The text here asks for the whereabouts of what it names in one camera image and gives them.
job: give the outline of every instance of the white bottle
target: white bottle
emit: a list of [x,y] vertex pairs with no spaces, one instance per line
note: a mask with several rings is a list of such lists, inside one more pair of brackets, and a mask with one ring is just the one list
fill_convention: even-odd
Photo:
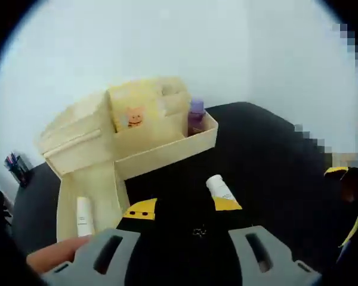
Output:
[[79,237],[94,233],[91,204],[86,197],[77,197],[77,233]]
[[220,175],[210,177],[205,184],[213,197],[226,198],[228,200],[236,201]]

